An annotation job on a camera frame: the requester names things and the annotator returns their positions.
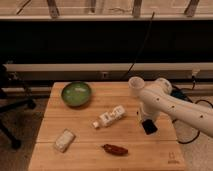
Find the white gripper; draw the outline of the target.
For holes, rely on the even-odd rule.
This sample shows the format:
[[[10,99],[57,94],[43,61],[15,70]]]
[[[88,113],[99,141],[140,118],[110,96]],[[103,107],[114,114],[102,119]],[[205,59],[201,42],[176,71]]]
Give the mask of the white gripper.
[[[140,122],[146,120],[152,120],[155,122],[159,116],[159,111],[152,106],[140,103],[137,116]]]

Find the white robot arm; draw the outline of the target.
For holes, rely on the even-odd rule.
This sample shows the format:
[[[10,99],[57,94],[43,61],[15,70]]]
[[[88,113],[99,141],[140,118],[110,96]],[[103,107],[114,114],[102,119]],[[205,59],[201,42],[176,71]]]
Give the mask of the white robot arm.
[[[172,84],[165,78],[142,88],[139,92],[142,125],[153,125],[163,112],[213,138],[213,109],[172,97],[171,92]]]

